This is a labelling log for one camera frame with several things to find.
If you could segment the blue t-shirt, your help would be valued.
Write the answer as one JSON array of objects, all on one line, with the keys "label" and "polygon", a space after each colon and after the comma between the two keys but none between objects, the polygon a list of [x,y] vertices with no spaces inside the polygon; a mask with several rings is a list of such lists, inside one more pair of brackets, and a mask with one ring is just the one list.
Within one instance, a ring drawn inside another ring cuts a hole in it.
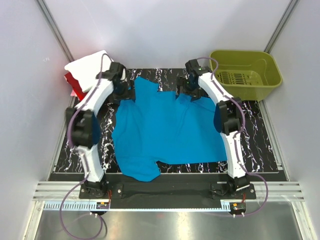
[{"label": "blue t-shirt", "polygon": [[214,127],[215,104],[208,97],[160,91],[142,77],[135,100],[123,100],[112,133],[121,172],[141,182],[160,175],[158,163],[216,163],[227,160],[224,142]]}]

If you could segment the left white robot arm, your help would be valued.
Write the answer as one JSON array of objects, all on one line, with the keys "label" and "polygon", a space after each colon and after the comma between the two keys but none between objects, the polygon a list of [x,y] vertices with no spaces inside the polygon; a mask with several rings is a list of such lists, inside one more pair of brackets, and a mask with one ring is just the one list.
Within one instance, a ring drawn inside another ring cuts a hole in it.
[{"label": "left white robot arm", "polygon": [[110,70],[97,75],[97,83],[75,107],[65,110],[69,146],[79,155],[84,169],[81,189],[86,194],[103,198],[108,192],[105,172],[100,163],[98,144],[101,128],[98,113],[106,100],[119,104],[135,100],[134,83],[127,80],[127,71]]}]

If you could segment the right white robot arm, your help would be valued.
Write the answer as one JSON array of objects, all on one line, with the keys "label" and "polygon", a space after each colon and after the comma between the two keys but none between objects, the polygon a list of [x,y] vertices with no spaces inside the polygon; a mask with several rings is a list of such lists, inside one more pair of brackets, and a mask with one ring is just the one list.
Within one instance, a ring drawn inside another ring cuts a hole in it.
[{"label": "right white robot arm", "polygon": [[228,93],[214,74],[204,67],[188,69],[176,81],[176,95],[181,93],[198,100],[206,94],[215,104],[213,125],[222,137],[227,157],[228,179],[221,195],[239,198],[250,186],[241,149],[241,132],[245,128],[242,100]]}]

